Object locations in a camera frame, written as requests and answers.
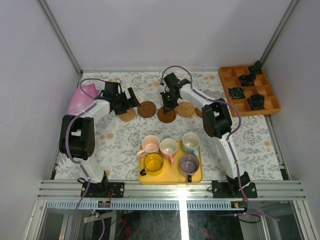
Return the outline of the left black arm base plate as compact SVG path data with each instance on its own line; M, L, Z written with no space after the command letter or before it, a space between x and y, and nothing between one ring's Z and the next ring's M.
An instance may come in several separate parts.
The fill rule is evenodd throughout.
M103 183L91 183L88 191L85 190L88 186L88 182L82 184L80 196L85 198L108 198L117 199L124 197L125 183L124 182L108 182Z

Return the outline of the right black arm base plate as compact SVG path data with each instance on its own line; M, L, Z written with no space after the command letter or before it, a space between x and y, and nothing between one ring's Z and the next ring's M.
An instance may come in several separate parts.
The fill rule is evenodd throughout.
M211 186L215 199L235 199L244 197L243 193L238 188L238 185L235 183L213 180ZM249 199L256 199L258 197L256 185L253 182L243 187L242 190Z

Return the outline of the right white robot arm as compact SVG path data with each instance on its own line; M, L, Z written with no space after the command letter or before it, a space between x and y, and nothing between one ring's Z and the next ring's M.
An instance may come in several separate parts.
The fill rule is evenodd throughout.
M186 100L202 112L202 123L206 134L216 142L225 161L228 192L240 197L251 183L249 174L242 168L231 135L240 127L232 130L232 119L228 108L234 107L224 99L213 99L193 87L187 79L179 80L174 73L162 75L160 84L164 86L160 93L164 112L174 110L178 100Z

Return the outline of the woven rattan coaster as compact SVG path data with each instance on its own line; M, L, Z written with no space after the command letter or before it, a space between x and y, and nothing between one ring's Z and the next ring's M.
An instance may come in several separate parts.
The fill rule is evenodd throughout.
M181 117L190 118L195 113L195 107L190 102L182 101L176 107L176 112Z
M136 117L136 111L134 108L131 108L126 113L119 114L118 117L123 122L130 122Z

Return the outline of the light blue mug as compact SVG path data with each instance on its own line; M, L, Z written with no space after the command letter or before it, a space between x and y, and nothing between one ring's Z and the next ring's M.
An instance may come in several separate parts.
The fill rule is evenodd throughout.
M196 156L200 156L198 147L200 145L200 137L194 132L188 132L182 137L182 149L188 153Z

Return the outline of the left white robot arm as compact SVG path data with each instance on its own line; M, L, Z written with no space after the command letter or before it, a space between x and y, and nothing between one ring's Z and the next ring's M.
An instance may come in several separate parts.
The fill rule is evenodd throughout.
M88 89L79 84L71 99L74 110L62 118L59 151L80 166L93 183L93 193L102 198L109 193L110 186L103 181L106 174L94 156L95 124L110 113L125 114L141 104L131 87L127 89L130 95L127 97L119 82L101 82L104 89L100 93L93 83L87 85Z

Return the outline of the brown wooden coaster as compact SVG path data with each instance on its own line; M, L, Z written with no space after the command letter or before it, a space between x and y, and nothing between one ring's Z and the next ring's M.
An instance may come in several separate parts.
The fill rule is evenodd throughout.
M199 109L199 108L195 108L195 113L200 117L202 118L203 117L203 114L202 114L202 111Z
M151 118L156 112L156 105L151 101L144 101L137 108L137 113L143 118Z
M168 124L173 122L176 119L177 112L175 109L165 112L164 107L161 107L157 111L157 117L162 123Z

